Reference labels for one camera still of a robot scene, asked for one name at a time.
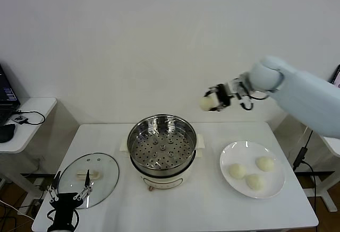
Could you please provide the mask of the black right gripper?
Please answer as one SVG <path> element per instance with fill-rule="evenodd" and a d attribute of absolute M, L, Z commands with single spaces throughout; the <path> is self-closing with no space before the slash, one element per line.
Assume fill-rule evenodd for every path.
<path fill-rule="evenodd" d="M 220 95 L 221 102 L 210 102 L 208 111 L 222 111 L 235 98 L 241 107 L 252 107 L 251 85 L 247 76 L 239 76 L 231 81 L 208 88 L 204 96 Z"/>

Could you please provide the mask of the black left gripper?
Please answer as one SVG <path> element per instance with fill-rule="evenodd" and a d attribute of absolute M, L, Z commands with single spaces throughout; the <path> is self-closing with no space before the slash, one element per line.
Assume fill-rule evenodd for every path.
<path fill-rule="evenodd" d="M 82 205 L 82 200 L 92 192 L 90 186 L 90 170 L 87 170 L 83 189 L 80 193 L 60 193 L 58 194 L 58 184 L 60 181 L 61 171 L 55 175 L 51 185 L 46 191 L 50 195 L 50 202 L 55 209 L 53 227 L 73 227 L 72 219 L 74 211 Z"/>

